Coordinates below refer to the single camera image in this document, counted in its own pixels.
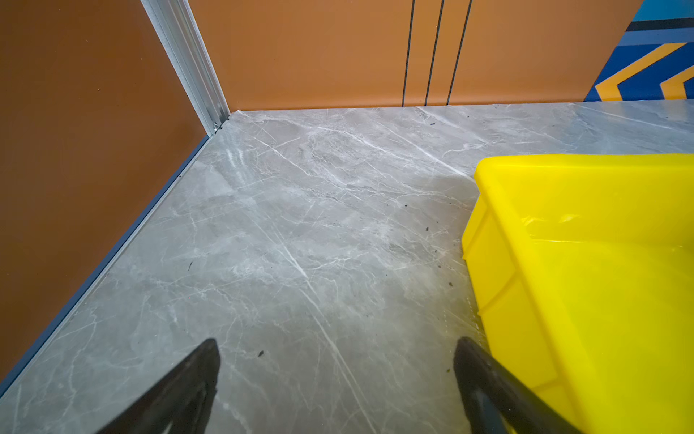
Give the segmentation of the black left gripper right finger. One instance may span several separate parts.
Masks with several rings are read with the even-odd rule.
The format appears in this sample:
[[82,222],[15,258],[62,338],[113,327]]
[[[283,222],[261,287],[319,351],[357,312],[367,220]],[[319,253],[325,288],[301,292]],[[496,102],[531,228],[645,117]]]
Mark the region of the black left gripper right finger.
[[468,336],[457,341],[453,369],[471,432],[579,432]]

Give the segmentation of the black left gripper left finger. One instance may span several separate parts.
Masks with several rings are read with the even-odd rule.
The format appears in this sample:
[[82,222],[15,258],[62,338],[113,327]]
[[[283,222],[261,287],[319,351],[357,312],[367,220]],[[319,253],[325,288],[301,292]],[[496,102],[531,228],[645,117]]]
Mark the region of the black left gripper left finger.
[[211,417],[219,372],[219,347],[215,339],[208,338],[99,431],[203,433]]

